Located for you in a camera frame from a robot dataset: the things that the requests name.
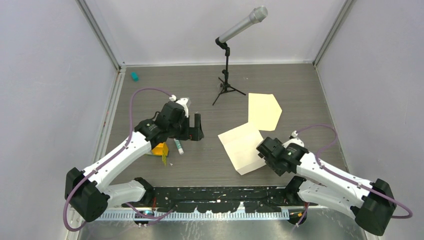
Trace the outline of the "green white glue stick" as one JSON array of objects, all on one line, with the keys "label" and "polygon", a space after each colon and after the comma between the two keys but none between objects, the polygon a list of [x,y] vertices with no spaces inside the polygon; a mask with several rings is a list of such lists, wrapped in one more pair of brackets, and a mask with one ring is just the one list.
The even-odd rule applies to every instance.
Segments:
[{"label": "green white glue stick", "polygon": [[184,150],[183,150],[183,147],[182,147],[181,142],[178,139],[176,139],[176,138],[174,139],[174,142],[175,142],[176,148],[178,150],[178,153],[180,155],[183,155],[184,154]]}]

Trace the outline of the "cream letter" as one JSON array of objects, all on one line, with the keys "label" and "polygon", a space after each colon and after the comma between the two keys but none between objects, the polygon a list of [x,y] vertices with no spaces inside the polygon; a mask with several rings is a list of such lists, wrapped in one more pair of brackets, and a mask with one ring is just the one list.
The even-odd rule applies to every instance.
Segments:
[{"label": "cream letter", "polygon": [[264,140],[252,123],[245,123],[218,135],[234,169],[245,175],[266,165],[257,146]]}]

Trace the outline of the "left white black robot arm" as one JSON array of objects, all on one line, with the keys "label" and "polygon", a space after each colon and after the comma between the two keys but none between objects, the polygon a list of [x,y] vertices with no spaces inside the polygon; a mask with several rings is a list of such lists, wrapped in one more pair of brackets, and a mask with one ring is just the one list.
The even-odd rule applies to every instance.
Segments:
[{"label": "left white black robot arm", "polygon": [[191,127],[190,104],[189,98],[168,101],[154,118],[142,120],[103,158],[83,170],[72,168],[65,180],[65,199],[69,205],[86,222],[96,220],[109,207],[127,202],[148,207],[154,197],[145,180],[136,178],[116,185],[111,182],[135,160],[167,139],[200,141],[204,137],[201,115],[194,115],[194,126]]}]

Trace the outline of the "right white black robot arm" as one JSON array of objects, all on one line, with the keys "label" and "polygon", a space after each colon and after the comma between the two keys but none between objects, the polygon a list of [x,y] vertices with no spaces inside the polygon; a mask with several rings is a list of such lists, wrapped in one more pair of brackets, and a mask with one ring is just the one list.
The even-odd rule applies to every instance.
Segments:
[{"label": "right white black robot arm", "polygon": [[291,205],[305,202],[325,206],[352,218],[375,236],[385,233],[397,207],[387,199],[394,195],[386,181],[351,175],[317,158],[298,137],[285,143],[266,137],[256,149],[277,175],[295,174],[285,187],[285,198]]}]

